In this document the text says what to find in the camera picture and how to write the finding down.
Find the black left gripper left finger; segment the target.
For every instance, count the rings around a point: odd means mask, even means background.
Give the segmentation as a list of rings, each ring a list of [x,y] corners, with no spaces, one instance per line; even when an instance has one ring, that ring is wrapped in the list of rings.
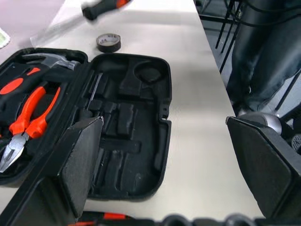
[[[103,117],[69,127],[0,214],[0,226],[68,226],[82,215],[98,159]]]

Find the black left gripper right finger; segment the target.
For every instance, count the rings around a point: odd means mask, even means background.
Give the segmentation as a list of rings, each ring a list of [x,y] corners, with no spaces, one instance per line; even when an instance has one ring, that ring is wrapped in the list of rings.
[[[226,119],[240,171],[266,218],[301,218],[301,155],[274,129]]]

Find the orange black utility knife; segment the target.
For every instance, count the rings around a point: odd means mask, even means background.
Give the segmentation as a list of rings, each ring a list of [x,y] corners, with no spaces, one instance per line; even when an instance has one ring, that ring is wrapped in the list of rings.
[[[82,216],[75,223],[75,226],[96,226],[99,220],[121,220],[121,219],[131,219],[132,217],[110,212],[95,212],[95,211],[84,211]]]

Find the black electrical tape roll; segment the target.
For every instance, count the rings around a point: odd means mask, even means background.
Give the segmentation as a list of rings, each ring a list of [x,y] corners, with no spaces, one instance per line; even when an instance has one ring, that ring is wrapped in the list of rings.
[[[116,52],[121,48],[121,37],[113,33],[102,34],[96,38],[96,44],[103,53]]]

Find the black plastic tool case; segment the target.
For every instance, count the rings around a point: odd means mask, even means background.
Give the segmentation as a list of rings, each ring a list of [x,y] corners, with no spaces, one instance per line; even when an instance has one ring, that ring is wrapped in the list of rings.
[[[170,141],[172,83],[168,62],[120,53],[89,59],[79,50],[55,48],[22,49],[13,55],[32,52],[64,54],[80,61],[81,69],[66,86],[45,134],[29,140],[21,157],[0,173],[0,187],[20,186],[53,150],[63,133],[79,121],[79,112],[87,106],[97,77],[103,73],[89,108],[94,117],[103,117],[104,124],[88,196],[96,200],[140,200],[153,195],[164,178]]]

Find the person's blue jeans leg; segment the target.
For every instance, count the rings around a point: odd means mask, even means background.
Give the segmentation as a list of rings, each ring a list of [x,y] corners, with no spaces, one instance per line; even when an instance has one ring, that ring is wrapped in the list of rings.
[[[301,69],[301,18],[273,28],[241,26],[226,87],[235,113],[260,111]]]

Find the light green cloth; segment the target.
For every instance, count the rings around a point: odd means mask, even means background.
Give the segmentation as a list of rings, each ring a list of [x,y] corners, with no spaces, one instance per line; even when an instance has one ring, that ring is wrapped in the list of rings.
[[[10,43],[10,36],[0,28],[0,49],[6,47]]]

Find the orange handled pliers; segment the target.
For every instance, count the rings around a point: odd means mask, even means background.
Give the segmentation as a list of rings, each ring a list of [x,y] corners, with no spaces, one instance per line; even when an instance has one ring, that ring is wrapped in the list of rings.
[[[22,155],[25,145],[30,139],[39,138],[44,134],[49,121],[63,99],[65,90],[66,84],[61,84],[47,109],[34,120],[31,120],[31,116],[46,94],[46,88],[41,85],[31,93],[17,120],[9,127],[9,131],[13,136],[6,145],[0,160],[0,173],[5,172]]]

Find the black metal rod frame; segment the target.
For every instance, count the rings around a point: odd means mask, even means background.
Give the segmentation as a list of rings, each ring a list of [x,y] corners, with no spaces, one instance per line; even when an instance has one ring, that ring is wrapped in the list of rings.
[[[222,61],[219,71],[222,72],[233,49],[239,29],[238,20],[242,14],[242,0],[194,0],[199,18],[215,26],[217,31],[214,50],[219,51]]]

